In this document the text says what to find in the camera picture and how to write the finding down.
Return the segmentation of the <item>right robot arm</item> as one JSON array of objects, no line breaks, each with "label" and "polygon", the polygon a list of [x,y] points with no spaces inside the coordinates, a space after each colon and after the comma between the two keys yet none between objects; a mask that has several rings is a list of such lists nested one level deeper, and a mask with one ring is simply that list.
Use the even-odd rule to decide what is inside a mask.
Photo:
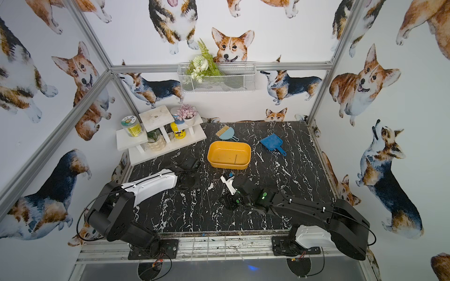
[{"label": "right robot arm", "polygon": [[289,219],[294,244],[305,248],[334,247],[358,261],[366,259],[370,223],[347,201],[321,203],[289,196],[275,187],[260,187],[247,176],[223,174],[224,206]]}]

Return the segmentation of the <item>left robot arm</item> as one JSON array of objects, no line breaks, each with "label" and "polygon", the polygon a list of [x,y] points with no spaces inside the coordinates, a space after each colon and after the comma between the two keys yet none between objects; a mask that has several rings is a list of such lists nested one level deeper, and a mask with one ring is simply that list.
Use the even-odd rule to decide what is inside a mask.
[{"label": "left robot arm", "polygon": [[149,256],[163,253],[161,239],[152,229],[135,222],[134,208],[141,202],[167,190],[192,190],[199,184],[201,162],[192,156],[180,165],[171,165],[158,173],[129,183],[106,184],[89,204],[86,222],[109,242],[123,241]]}]

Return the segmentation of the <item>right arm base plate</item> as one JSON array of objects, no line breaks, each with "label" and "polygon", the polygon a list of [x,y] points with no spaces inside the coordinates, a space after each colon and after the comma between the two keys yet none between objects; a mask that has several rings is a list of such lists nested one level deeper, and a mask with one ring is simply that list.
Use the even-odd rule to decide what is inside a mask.
[{"label": "right arm base plate", "polygon": [[288,236],[273,236],[271,238],[271,244],[275,256],[296,257],[322,254],[320,247],[304,248]]}]

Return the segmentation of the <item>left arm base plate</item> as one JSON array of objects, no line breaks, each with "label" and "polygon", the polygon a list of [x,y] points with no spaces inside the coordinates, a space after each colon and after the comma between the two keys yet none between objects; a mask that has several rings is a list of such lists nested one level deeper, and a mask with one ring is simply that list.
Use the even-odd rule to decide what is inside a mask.
[{"label": "left arm base plate", "polygon": [[151,242],[148,248],[140,248],[129,245],[130,252],[128,260],[143,260],[143,259],[157,259],[170,258],[176,259],[179,240],[177,239],[162,239]]}]

